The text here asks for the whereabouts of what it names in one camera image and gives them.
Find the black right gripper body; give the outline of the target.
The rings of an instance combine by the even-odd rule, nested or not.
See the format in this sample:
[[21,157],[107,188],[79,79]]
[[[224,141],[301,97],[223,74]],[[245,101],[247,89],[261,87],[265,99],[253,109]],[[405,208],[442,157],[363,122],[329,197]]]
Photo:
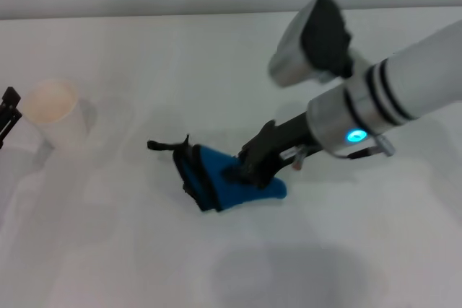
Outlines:
[[318,152],[318,142],[308,127],[305,113],[279,125],[270,120],[242,147],[238,157],[241,165],[251,169],[253,176],[260,177],[267,186],[278,171],[293,162],[292,157],[281,158],[281,153],[300,146],[308,151],[306,157]]

